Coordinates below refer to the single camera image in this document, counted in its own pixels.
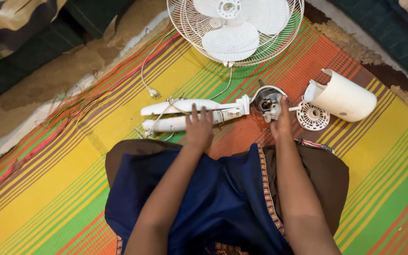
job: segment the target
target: dark green fabric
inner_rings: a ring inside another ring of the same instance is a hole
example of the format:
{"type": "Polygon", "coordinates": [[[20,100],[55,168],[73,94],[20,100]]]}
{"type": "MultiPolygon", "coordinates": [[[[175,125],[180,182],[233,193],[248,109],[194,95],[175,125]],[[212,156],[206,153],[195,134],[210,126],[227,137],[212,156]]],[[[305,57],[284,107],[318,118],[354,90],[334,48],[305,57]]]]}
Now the dark green fabric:
{"type": "Polygon", "coordinates": [[[331,0],[408,71],[408,23],[386,0],[331,0]]]}
{"type": "Polygon", "coordinates": [[[93,38],[102,38],[111,20],[135,0],[69,0],[64,8],[93,38]]]}
{"type": "Polygon", "coordinates": [[[44,64],[82,43],[76,32],[58,16],[18,51],[0,60],[0,95],[44,64]]]}

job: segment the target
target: vented plastic disc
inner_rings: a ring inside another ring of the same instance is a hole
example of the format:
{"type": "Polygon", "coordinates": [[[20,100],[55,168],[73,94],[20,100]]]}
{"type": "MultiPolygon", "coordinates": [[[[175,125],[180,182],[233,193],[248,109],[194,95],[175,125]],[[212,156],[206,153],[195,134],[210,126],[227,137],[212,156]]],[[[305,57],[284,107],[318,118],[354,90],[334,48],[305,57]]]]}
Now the vented plastic disc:
{"type": "Polygon", "coordinates": [[[318,131],[324,129],[330,122],[330,113],[321,108],[302,101],[298,105],[297,120],[300,126],[309,131],[318,131]]]}

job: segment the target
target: rug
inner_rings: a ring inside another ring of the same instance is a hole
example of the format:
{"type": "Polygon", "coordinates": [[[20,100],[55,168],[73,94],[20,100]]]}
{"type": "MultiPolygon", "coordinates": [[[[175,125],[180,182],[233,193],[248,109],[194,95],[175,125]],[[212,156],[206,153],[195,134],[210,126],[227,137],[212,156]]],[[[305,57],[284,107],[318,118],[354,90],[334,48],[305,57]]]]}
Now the rug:
{"type": "MultiPolygon", "coordinates": [[[[106,152],[121,140],[137,138],[142,107],[170,96],[210,98],[229,81],[227,68],[173,32],[144,68],[146,82],[162,95],[151,99],[140,80],[140,65],[169,29],[94,86],[64,101],[0,159],[0,254],[116,252],[117,237],[104,219],[106,152]]],[[[308,132],[294,120],[296,137],[331,146],[350,168],[337,245],[345,255],[408,254],[408,107],[309,20],[277,57],[235,68],[229,89],[215,101],[252,95],[261,78],[283,88],[297,105],[310,79],[330,80],[321,68],[338,72],[378,99],[372,114],[356,123],[332,116],[326,129],[308,132]]],[[[243,152],[254,142],[272,143],[267,127],[252,111],[215,128],[210,156],[243,152]]],[[[183,143],[183,136],[171,141],[183,143]]]]}

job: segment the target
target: person's right hand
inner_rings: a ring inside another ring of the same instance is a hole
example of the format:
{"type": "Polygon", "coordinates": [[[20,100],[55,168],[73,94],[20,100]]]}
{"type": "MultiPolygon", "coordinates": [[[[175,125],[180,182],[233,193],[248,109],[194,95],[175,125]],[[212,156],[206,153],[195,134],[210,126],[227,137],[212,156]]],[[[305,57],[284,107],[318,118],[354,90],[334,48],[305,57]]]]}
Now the person's right hand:
{"type": "Polygon", "coordinates": [[[186,116],[187,123],[185,129],[185,145],[189,148],[198,149],[205,152],[211,145],[213,139],[213,114],[212,111],[206,111],[205,107],[201,109],[201,118],[198,118],[196,105],[192,106],[192,120],[186,116]]]}
{"type": "Polygon", "coordinates": [[[275,141],[284,136],[292,136],[291,119],[289,118],[289,105],[287,105],[286,96],[282,96],[280,100],[281,114],[278,120],[270,122],[270,131],[272,132],[275,141]]]}

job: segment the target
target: embroidered border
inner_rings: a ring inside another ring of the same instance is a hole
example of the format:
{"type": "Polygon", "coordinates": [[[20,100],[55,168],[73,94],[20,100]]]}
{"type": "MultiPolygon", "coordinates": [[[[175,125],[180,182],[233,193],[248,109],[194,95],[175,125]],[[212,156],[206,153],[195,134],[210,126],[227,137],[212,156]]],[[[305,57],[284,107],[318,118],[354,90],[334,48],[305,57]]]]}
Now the embroidered border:
{"type": "Polygon", "coordinates": [[[122,238],[118,235],[116,235],[116,238],[116,255],[122,255],[122,238]]]}
{"type": "Polygon", "coordinates": [[[273,223],[275,223],[276,228],[281,232],[281,235],[285,236],[283,223],[278,218],[278,215],[275,212],[275,206],[273,206],[272,195],[270,194],[270,188],[268,187],[267,165],[265,162],[264,151],[259,143],[258,152],[259,161],[261,162],[262,186],[264,189],[264,199],[267,206],[267,211],[272,218],[273,223]]]}

